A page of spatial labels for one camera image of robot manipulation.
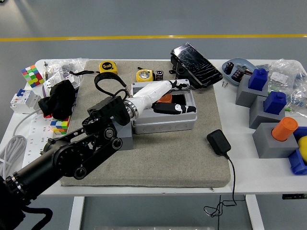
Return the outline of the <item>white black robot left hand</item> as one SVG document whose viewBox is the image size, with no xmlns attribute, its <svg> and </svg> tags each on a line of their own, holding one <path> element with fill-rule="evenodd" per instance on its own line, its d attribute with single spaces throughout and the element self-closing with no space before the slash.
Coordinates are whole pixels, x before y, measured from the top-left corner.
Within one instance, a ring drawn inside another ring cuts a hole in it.
<svg viewBox="0 0 307 230">
<path fill-rule="evenodd" d="M 137 119 L 145 109 L 152 108 L 155 113 L 179 115 L 196 112 L 196 107 L 177 103 L 159 103 L 163 96 L 172 90 L 188 90 L 188 80 L 154 81 L 140 89 L 124 104 L 131 120 Z"/>
</svg>

